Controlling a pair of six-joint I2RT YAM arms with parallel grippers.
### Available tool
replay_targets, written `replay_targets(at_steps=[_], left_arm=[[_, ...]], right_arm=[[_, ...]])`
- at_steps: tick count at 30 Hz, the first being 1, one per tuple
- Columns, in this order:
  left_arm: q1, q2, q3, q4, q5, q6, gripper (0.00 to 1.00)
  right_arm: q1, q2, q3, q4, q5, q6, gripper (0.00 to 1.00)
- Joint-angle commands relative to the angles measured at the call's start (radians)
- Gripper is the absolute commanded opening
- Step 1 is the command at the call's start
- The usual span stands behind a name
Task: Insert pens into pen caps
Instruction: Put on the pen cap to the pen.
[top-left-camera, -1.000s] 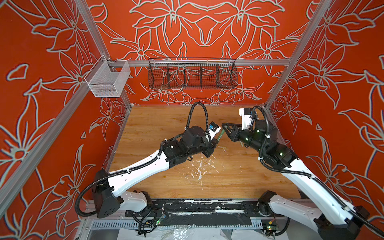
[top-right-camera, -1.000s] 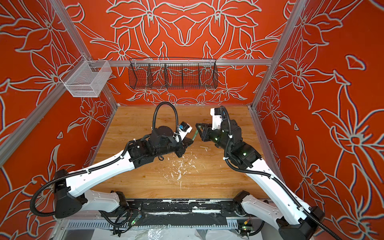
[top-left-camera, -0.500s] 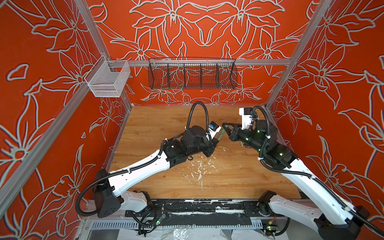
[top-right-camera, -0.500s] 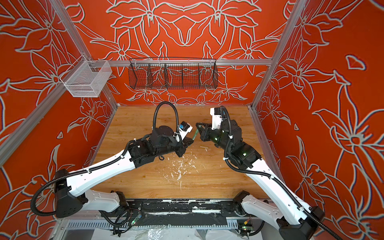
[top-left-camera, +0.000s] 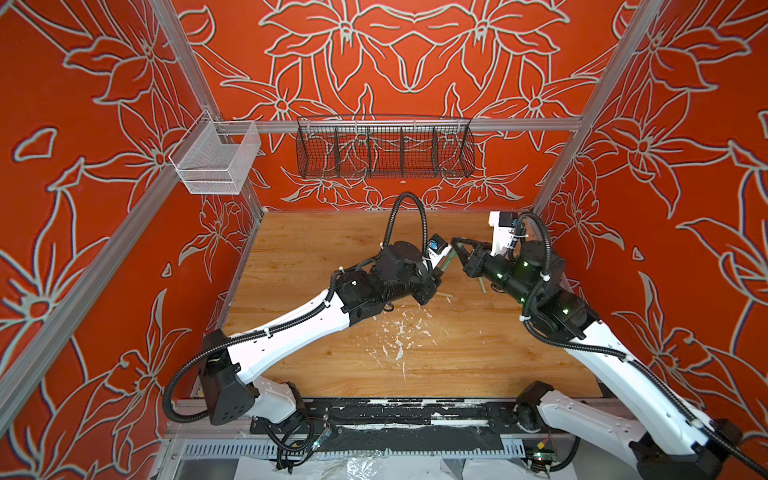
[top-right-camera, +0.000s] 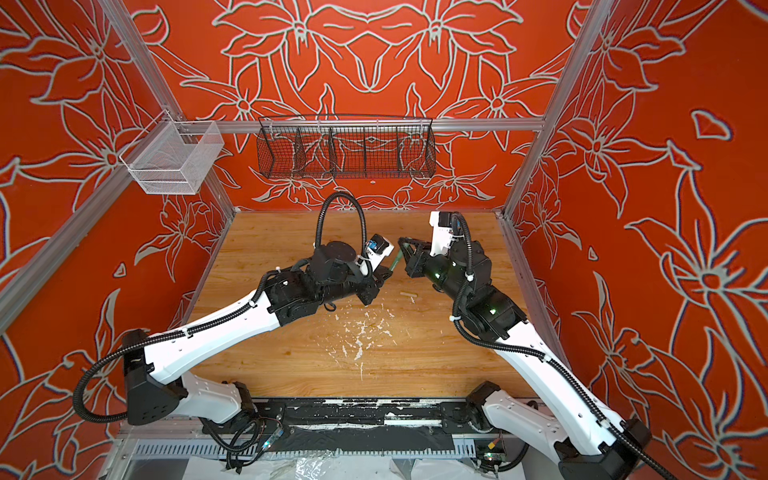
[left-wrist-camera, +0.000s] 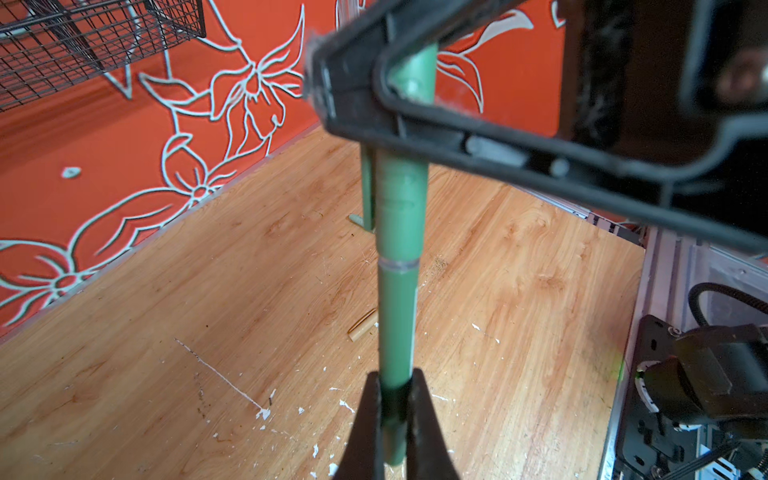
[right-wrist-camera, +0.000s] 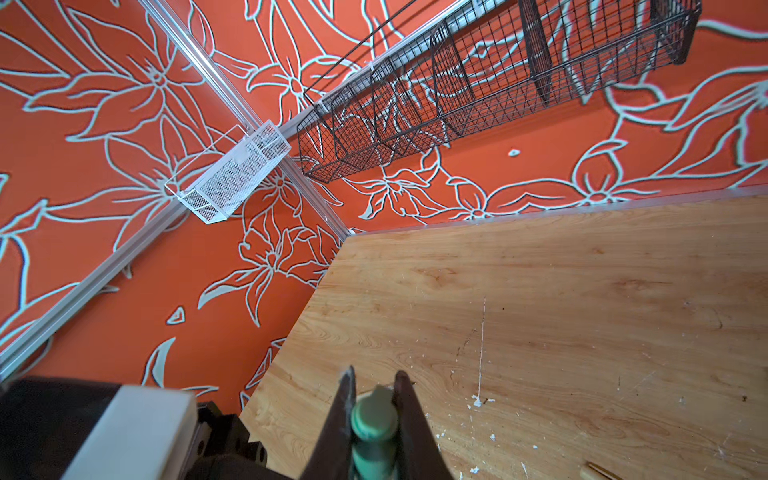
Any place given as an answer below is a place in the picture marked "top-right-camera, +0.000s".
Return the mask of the dark green pen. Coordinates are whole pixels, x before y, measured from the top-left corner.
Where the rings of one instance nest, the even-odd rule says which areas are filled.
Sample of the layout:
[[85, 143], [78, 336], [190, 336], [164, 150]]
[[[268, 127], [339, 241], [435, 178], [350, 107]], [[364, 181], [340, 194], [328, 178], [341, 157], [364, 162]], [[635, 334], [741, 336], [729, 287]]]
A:
[[391, 263], [391, 265], [389, 267], [390, 272], [392, 272], [392, 273], [395, 272], [398, 264], [401, 262], [402, 259], [403, 259], [403, 250], [402, 250], [402, 248], [399, 248], [398, 252], [397, 252], [397, 254], [396, 254], [396, 256], [395, 256], [395, 258], [393, 260], [393, 262]]

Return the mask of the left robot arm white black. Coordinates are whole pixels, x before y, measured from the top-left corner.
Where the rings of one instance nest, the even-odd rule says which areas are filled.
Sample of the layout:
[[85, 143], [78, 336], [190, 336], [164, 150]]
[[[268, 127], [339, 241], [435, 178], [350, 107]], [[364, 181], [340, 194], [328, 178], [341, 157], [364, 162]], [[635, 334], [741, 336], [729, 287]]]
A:
[[187, 416], [240, 426], [253, 419], [243, 383], [209, 381], [192, 368], [251, 337], [331, 309], [338, 300], [356, 297], [371, 304], [391, 275], [382, 262], [393, 250], [380, 235], [362, 253], [331, 241], [287, 269], [267, 272], [254, 291], [227, 307], [161, 334], [134, 335], [129, 344], [138, 350], [124, 356], [128, 423]]

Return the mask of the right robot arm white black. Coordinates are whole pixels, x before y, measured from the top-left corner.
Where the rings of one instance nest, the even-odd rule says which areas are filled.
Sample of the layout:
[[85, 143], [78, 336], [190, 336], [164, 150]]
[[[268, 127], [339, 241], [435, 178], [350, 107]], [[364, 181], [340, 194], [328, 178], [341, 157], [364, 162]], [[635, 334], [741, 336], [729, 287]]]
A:
[[450, 321], [471, 344], [494, 351], [547, 407], [537, 410], [485, 382], [467, 400], [491, 427], [508, 432], [552, 462], [564, 479], [626, 479], [650, 432], [625, 420], [587, 391], [543, 342], [522, 309], [491, 279], [492, 262], [479, 242], [446, 247], [402, 237], [405, 270], [424, 277], [453, 302]]

